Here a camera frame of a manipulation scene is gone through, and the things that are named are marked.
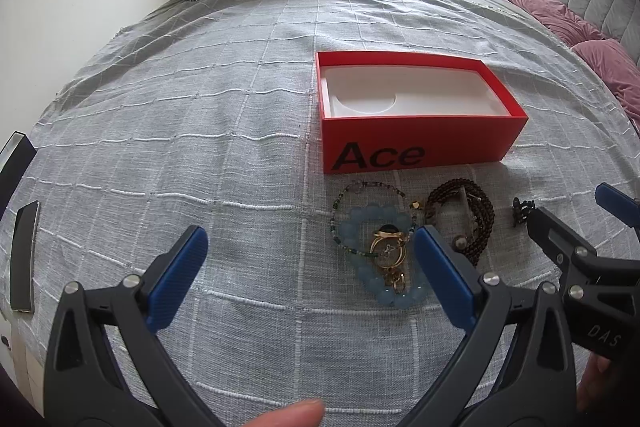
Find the person's right hand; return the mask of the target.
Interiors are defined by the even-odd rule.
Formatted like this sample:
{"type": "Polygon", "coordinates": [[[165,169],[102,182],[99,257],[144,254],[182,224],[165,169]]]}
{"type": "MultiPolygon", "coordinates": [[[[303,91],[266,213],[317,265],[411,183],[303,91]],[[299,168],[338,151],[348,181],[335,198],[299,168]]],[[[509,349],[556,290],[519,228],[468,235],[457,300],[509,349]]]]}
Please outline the person's right hand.
{"type": "Polygon", "coordinates": [[[577,410],[581,412],[605,391],[610,377],[611,361],[591,353],[577,387],[577,410]]]}

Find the person's left hand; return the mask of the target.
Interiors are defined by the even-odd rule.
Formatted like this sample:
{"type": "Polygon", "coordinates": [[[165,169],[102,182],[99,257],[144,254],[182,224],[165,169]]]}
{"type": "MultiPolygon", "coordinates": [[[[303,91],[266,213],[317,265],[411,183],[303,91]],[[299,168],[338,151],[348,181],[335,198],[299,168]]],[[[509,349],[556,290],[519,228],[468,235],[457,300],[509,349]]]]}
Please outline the person's left hand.
{"type": "Polygon", "coordinates": [[[299,401],[257,416],[244,427],[318,427],[326,407],[320,399],[299,401]]]}

